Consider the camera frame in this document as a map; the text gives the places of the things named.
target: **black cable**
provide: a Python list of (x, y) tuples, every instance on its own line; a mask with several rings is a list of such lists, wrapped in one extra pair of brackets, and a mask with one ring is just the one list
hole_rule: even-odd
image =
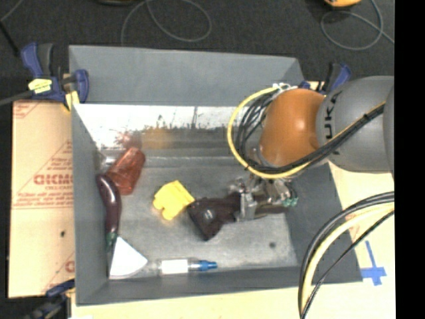
[[(316, 233), (314, 238), (311, 240), (305, 254), (304, 258), (301, 264), (301, 270), (299, 274), (299, 285), (303, 285), (304, 278), (305, 278), (305, 271), (308, 267), (308, 264), (311, 260), (311, 257), (313, 253), (315, 252), (316, 248), (321, 244), (323, 239), (330, 233), (332, 228), (341, 220), (344, 220), (346, 216), (357, 212), (362, 209), (366, 209), (367, 207), (371, 207), (373, 205), (383, 204), (383, 203), (389, 203), (394, 201), (394, 192), (390, 191), (388, 193), (381, 193), (378, 195), (374, 195), (371, 197), (367, 197), (366, 199), (363, 199), (359, 202), (356, 202), (355, 204), (351, 205), (350, 207), (346, 208), (345, 210), (341, 211), (340, 213), (334, 215), (326, 224), (324, 224), (320, 230)], [(301, 312), (301, 305), (302, 305), (302, 298), (301, 293), (298, 293), (298, 308)]]
[(12, 36), (9, 34), (8, 30), (6, 29), (6, 26), (3, 24), (2, 20), (0, 20), (0, 29), (3, 35), (5, 36), (7, 42), (9, 43), (10, 47), (12, 48), (13, 55), (19, 56), (19, 48), (12, 39)]
[(33, 91), (29, 90), (29, 91), (24, 91), (24, 92), (18, 93), (16, 95), (12, 96), (12, 97), (4, 98), (4, 99), (0, 100), (0, 106), (12, 103), (12, 102), (19, 100), (19, 99), (31, 97), (32, 94), (33, 94)]
[[(314, 289), (312, 290), (311, 294), (309, 295), (309, 298), (307, 299), (307, 302), (305, 303), (303, 311), (300, 313), (300, 318), (305, 319), (307, 316), (307, 313), (311, 307), (311, 304), (319, 291), (320, 286), (324, 283), (327, 275), (331, 272), (331, 270), (340, 263), (348, 253), (350, 253), (367, 235), (369, 235), (372, 231), (374, 231), (380, 224), (382, 224), (384, 221), (386, 221), (388, 218), (394, 215), (394, 211), (391, 211), (390, 213), (386, 214), (385, 216), (381, 217), (377, 222), (375, 222), (372, 226), (370, 226), (359, 238), (357, 238), (345, 251), (344, 253), (322, 274), (320, 279), (317, 281), (317, 284), (315, 285)], [(301, 287), (299, 289), (299, 293), (302, 293), (303, 288)]]

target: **white cable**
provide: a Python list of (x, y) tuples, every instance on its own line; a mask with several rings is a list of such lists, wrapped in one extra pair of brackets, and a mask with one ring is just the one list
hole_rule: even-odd
[(23, 2), (24, 0), (19, 0), (17, 3), (16, 3), (16, 5), (15, 6), (13, 6), (12, 7), (12, 9), (9, 11), (9, 12), (7, 12), (5, 15), (3, 15), (2, 16), (2, 18), (0, 19), (0, 21), (4, 21), (4, 20), (6, 20), (8, 17), (10, 17), (11, 16), (11, 14), (13, 13), (13, 12), (15, 12), (15, 10), (21, 5), (21, 3)]

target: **clamp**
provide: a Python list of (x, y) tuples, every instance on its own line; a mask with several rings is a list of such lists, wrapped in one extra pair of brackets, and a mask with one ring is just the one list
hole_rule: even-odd
[(76, 93), (80, 102), (85, 102), (88, 96), (89, 83), (86, 70), (76, 70), (70, 77), (59, 79), (50, 71), (50, 54), (53, 45), (50, 43), (38, 45), (33, 42), (21, 50), (21, 59), (25, 68), (30, 70), (33, 81), (29, 84), (30, 97), (35, 100), (51, 99), (62, 102), (70, 107), (66, 96), (69, 92), (64, 91), (63, 86), (75, 83)]
[(23, 316), (22, 319), (51, 319), (58, 314), (69, 302), (69, 297), (65, 295), (70, 289), (75, 287), (75, 280), (71, 279), (59, 284), (45, 294), (51, 301), (47, 301), (37, 307), (30, 314)]

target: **gray bin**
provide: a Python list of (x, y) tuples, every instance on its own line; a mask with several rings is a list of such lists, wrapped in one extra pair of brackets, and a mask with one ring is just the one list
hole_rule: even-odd
[[(298, 84), (303, 80), (298, 61), (294, 58), (282, 56), (258, 56), (251, 54), (205, 53), (195, 51), (165, 51), (151, 49), (129, 49), (120, 47), (71, 46), (69, 48), (70, 71), (85, 68), (90, 75), (90, 93), (87, 104), (131, 104), (141, 106), (236, 106), (246, 96), (255, 91), (269, 87), (275, 82)], [(194, 143), (196, 136), (188, 137), (187, 145)], [(204, 165), (209, 166), (205, 180), (212, 181), (209, 189), (203, 189), (208, 183), (202, 184), (199, 179), (189, 179), (190, 169), (198, 169), (197, 159), (192, 165), (184, 169), (172, 166), (165, 168), (168, 174), (186, 179), (192, 183), (191, 192), (195, 197), (220, 195), (205, 195), (206, 193), (224, 192), (224, 178), (217, 174), (226, 174), (231, 177), (244, 173), (225, 150), (223, 137), (217, 137), (216, 148), (208, 154), (208, 159), (201, 159)], [(236, 259), (233, 268), (217, 269), (212, 273), (197, 275), (142, 277), (135, 276), (128, 280), (109, 280), (107, 276), (107, 260), (104, 238), (104, 206), (96, 188), (94, 176), (98, 171), (97, 147), (90, 135), (90, 124), (85, 124), (78, 111), (72, 113), (72, 141), (74, 160), (74, 219), (76, 239), (76, 303), (104, 304), (111, 302), (125, 302), (152, 298), (171, 298), (182, 296), (196, 296), (205, 294), (241, 292), (270, 288), (283, 288), (298, 285), (299, 266), (303, 254), (317, 230), (334, 214), (341, 210), (335, 184), (328, 165), (311, 169), (300, 175), (294, 181), (294, 187), (299, 194), (298, 205), (291, 209), (282, 218), (268, 216), (261, 221), (253, 221), (244, 226), (228, 225), (228, 235), (238, 238), (249, 238), (252, 231), (267, 233), (270, 225), (278, 226), (273, 233), (254, 240), (258, 247), (254, 252), (247, 252), (247, 256), (256, 258), (253, 261)], [(173, 153), (179, 158), (202, 158), (204, 150), (177, 150)], [(225, 158), (228, 164), (217, 164)], [(140, 183), (146, 182), (144, 188), (150, 184), (147, 175), (156, 174), (151, 181), (161, 180), (155, 164), (149, 164), (143, 171)], [(151, 190), (145, 193), (145, 202), (149, 203), (151, 193), (157, 187), (152, 182)], [(132, 218), (135, 205), (124, 204), (123, 220)], [(158, 254), (161, 249), (170, 249), (164, 241), (158, 240), (157, 233), (161, 228), (149, 223), (150, 229), (140, 230), (143, 221), (147, 221), (152, 214), (136, 217), (134, 221), (122, 224), (122, 235), (134, 245), (143, 245), (150, 249), (150, 256)], [(186, 224), (190, 221), (183, 214), (176, 223)], [(190, 225), (184, 229), (188, 240), (196, 241), (196, 231)], [(175, 228), (176, 236), (182, 235)], [(203, 258), (210, 252), (212, 257), (223, 251), (234, 249), (235, 255), (242, 256), (245, 246), (244, 240), (227, 240), (225, 245), (211, 245), (197, 243), (193, 245), (191, 256)], [(348, 234), (345, 234), (331, 248), (329, 254), (318, 266), (318, 273), (325, 271), (350, 244)], [(179, 254), (175, 247), (172, 255)], [(280, 259), (272, 262), (269, 257), (272, 250), (286, 252)], [(355, 254), (350, 254), (329, 275), (328, 282), (360, 281)]]

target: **yellow block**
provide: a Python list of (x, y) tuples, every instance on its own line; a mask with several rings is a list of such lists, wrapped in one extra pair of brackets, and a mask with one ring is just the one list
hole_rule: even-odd
[(161, 187), (155, 194), (153, 206), (162, 210), (164, 219), (172, 220), (194, 201), (193, 196), (183, 187), (180, 181), (176, 180)]

